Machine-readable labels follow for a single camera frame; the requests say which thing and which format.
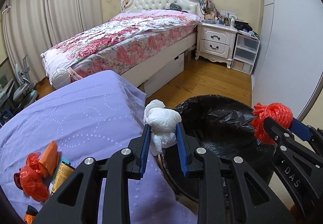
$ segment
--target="metal screw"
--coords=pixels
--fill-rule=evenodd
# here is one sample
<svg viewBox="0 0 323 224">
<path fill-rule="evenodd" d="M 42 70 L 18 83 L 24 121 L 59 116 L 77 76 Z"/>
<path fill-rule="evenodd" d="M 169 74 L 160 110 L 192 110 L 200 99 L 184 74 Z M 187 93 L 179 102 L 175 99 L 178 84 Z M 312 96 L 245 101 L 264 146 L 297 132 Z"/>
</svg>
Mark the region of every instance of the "metal screw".
<svg viewBox="0 0 323 224">
<path fill-rule="evenodd" d="M 87 165 L 91 165 L 94 162 L 94 159 L 92 157 L 88 157 L 84 160 L 84 163 Z"/>
<path fill-rule="evenodd" d="M 131 150 L 129 148 L 124 148 L 121 150 L 121 154 L 123 155 L 129 155 L 131 153 Z"/>
<path fill-rule="evenodd" d="M 233 159 L 234 162 L 238 163 L 238 164 L 241 164 L 243 162 L 243 159 L 242 157 L 240 156 L 236 156 L 234 159 Z"/>
<path fill-rule="evenodd" d="M 205 148 L 202 148 L 202 147 L 199 147 L 197 150 L 196 150 L 197 153 L 199 154 L 205 154 L 206 153 L 206 149 Z"/>
</svg>

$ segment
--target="nightstand drawer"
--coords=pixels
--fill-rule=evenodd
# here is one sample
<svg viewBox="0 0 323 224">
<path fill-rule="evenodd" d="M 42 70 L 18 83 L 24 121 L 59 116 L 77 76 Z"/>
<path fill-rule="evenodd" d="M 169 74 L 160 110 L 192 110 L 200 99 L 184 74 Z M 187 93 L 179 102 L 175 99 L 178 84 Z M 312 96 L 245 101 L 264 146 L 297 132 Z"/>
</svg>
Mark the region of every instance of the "nightstand drawer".
<svg viewBox="0 0 323 224">
<path fill-rule="evenodd" d="M 231 33 L 208 27 L 202 27 L 201 39 L 230 45 Z"/>
<path fill-rule="evenodd" d="M 211 41 L 200 40 L 200 52 L 227 58 L 229 53 L 229 46 Z"/>
</svg>

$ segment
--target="white tissue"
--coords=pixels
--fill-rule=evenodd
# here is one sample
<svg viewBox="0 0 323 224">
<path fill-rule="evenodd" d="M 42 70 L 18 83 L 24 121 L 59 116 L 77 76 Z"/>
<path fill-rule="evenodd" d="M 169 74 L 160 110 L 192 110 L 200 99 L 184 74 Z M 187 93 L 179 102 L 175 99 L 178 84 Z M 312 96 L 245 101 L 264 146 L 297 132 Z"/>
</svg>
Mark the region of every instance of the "white tissue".
<svg viewBox="0 0 323 224">
<path fill-rule="evenodd" d="M 181 121 L 175 110 L 166 109 L 162 101 L 153 100 L 145 108 L 143 121 L 151 126 L 150 150 L 153 156 L 161 154 L 162 148 L 177 143 L 176 124 Z"/>
</svg>

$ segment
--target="orange plastic bag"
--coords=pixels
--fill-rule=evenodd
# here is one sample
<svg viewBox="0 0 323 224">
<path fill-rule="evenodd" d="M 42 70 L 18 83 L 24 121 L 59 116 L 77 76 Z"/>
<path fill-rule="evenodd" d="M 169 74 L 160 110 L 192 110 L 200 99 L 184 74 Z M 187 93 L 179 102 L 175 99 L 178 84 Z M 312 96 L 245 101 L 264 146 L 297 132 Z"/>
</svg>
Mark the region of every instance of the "orange plastic bag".
<svg viewBox="0 0 323 224">
<path fill-rule="evenodd" d="M 24 192 L 38 202 L 47 200 L 49 197 L 48 189 L 44 185 L 41 175 L 29 165 L 20 169 L 20 184 Z"/>
<path fill-rule="evenodd" d="M 30 166 L 33 170 L 36 171 L 36 173 L 42 176 L 43 170 L 39 163 L 39 159 L 38 159 L 39 156 L 40 156 L 40 152 L 29 154 L 26 159 L 26 165 Z"/>
</svg>

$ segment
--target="white bed frame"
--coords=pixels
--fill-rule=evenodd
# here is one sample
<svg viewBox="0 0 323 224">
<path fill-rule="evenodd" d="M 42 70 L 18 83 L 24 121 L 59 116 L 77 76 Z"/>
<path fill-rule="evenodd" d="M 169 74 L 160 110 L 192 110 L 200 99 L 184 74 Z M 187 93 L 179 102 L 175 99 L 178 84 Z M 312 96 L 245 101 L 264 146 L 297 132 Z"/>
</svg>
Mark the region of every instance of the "white bed frame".
<svg viewBox="0 0 323 224">
<path fill-rule="evenodd" d="M 129 3 L 124 7 L 124 12 L 133 9 L 169 9 L 169 5 L 175 3 L 181 6 L 182 10 L 199 15 L 203 19 L 204 16 L 201 13 L 198 1 L 199 0 L 129 0 Z M 196 41 L 197 34 L 193 33 L 131 68 L 125 72 L 122 77 L 135 87 L 138 87 L 171 60 L 174 60 L 175 57 L 196 44 Z"/>
</svg>

